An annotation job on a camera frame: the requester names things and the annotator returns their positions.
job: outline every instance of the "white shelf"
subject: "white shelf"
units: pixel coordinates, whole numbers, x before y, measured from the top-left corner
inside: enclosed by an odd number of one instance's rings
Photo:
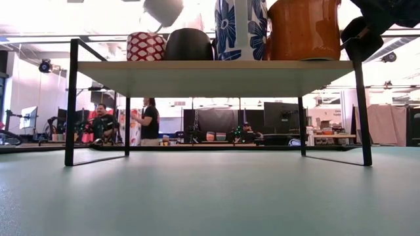
[[[299,97],[353,70],[348,61],[79,62],[79,72],[131,98]]]

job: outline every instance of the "black vase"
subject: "black vase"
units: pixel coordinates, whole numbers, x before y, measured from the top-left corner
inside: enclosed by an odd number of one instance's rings
[[[166,44],[164,60],[214,60],[210,38],[199,29],[175,30]]]

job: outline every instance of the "camera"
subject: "camera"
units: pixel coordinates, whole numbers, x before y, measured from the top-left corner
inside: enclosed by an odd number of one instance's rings
[[[42,59],[42,62],[40,63],[38,69],[42,73],[50,73],[53,70],[53,65],[51,65],[51,60]]]

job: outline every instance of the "blue and white floral vase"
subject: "blue and white floral vase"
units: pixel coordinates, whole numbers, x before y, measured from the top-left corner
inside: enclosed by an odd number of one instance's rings
[[[217,60],[262,60],[267,41],[266,0],[217,0]]]

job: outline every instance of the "computer monitor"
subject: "computer monitor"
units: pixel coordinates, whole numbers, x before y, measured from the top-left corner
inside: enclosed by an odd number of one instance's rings
[[[30,107],[22,109],[19,128],[35,128],[37,123],[38,107]]]
[[[306,126],[306,111],[303,113]],[[275,128],[277,134],[290,134],[291,130],[299,130],[298,104],[265,102],[264,125]]]

